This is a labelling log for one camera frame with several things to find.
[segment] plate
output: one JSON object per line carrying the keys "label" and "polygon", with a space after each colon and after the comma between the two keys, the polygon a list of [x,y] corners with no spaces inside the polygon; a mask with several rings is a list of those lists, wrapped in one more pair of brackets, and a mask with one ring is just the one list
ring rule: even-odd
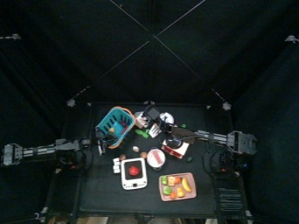
{"label": "plate", "polygon": [[[177,197],[177,199],[171,199],[170,195],[165,195],[165,187],[169,186],[169,185],[163,184],[163,176],[166,176],[167,178],[171,177],[171,176],[186,178],[187,181],[189,181],[189,184],[191,186],[193,191],[187,192],[185,190],[185,197],[182,197],[182,198]],[[193,198],[197,197],[197,185],[195,185],[195,182],[194,182],[193,174],[190,172],[175,173],[175,174],[163,175],[163,176],[161,176],[161,178],[159,178],[159,190],[161,190],[161,195],[162,195],[162,200],[163,201],[187,200],[187,199],[193,199]],[[183,187],[183,183],[175,184],[174,186],[170,185],[170,187],[173,189],[173,192],[177,193],[177,189],[178,189],[178,187]]]}

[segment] fruit tray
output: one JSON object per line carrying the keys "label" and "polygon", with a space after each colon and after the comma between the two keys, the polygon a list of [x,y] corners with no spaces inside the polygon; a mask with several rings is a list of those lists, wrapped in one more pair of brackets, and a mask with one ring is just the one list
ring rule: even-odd
{"label": "fruit tray", "polygon": [[193,174],[190,172],[186,172],[161,176],[159,190],[163,201],[187,200],[195,198],[197,185],[194,182]]}

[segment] green object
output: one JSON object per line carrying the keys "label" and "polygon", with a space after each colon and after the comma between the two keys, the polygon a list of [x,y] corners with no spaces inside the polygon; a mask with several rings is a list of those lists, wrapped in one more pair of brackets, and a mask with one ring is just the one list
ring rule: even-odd
{"label": "green object", "polygon": [[186,158],[186,162],[190,163],[193,161],[193,157]]}
{"label": "green object", "polygon": [[166,176],[162,176],[162,182],[165,185],[167,185],[167,177]]}
{"label": "green object", "polygon": [[170,195],[173,193],[173,188],[170,186],[167,186],[165,189],[163,189],[163,194],[165,195]]}
{"label": "green object", "polygon": [[149,134],[146,132],[143,132],[141,129],[137,129],[135,130],[135,133],[139,135],[139,136],[143,136],[145,138],[149,138]]}

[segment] red apple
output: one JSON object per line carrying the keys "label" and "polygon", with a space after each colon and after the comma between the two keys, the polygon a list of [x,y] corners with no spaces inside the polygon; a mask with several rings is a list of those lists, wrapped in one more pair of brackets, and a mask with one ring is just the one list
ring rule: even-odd
{"label": "red apple", "polygon": [[131,176],[135,176],[139,173],[139,169],[135,166],[131,166],[130,170],[129,170],[129,173],[130,173]]}

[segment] yellow fruit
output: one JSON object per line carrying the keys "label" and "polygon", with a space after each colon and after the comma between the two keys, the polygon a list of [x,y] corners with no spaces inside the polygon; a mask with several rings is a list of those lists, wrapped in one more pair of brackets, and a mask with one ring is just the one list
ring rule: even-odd
{"label": "yellow fruit", "polygon": [[111,134],[114,134],[115,133],[115,128],[113,127],[110,130],[109,130],[109,132],[111,133]]}
{"label": "yellow fruit", "polygon": [[174,186],[174,184],[175,184],[175,177],[174,176],[167,177],[167,182],[169,182],[169,186]]}
{"label": "yellow fruit", "polygon": [[183,190],[182,187],[178,187],[178,188],[177,188],[177,196],[178,196],[178,198],[185,197],[185,190]]}
{"label": "yellow fruit", "polygon": [[193,191],[187,178],[182,178],[182,186],[189,193]]}

